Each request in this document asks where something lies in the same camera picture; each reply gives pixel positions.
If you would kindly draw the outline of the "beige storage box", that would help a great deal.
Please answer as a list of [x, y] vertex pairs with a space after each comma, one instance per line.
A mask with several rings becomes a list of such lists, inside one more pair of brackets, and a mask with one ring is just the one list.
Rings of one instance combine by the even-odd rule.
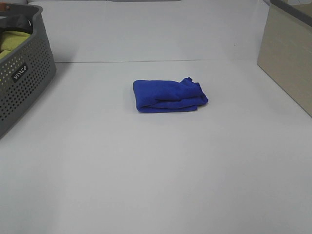
[[312, 113], [312, 2], [272, 0], [258, 66], [307, 114]]

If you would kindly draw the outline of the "blue microfibre towel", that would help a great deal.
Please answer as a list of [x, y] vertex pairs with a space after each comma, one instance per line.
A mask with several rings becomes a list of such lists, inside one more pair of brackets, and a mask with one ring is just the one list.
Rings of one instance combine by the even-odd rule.
[[136, 109], [140, 113], [171, 113], [196, 111], [208, 104], [208, 98], [198, 82], [191, 78], [182, 81], [136, 80], [133, 82]]

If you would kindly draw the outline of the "yellow-green towel in basket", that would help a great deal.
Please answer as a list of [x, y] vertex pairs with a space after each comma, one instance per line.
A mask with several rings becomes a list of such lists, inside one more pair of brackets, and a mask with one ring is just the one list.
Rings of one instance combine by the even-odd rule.
[[0, 38], [0, 58], [4, 58], [31, 35], [19, 31], [4, 31]]

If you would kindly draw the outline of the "grey perforated plastic basket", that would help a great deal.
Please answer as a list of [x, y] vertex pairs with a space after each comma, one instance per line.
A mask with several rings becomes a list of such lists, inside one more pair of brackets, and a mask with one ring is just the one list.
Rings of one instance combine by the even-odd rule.
[[0, 4], [0, 35], [19, 31], [31, 36], [0, 59], [0, 135], [4, 136], [28, 111], [56, 73], [42, 19], [43, 8]]

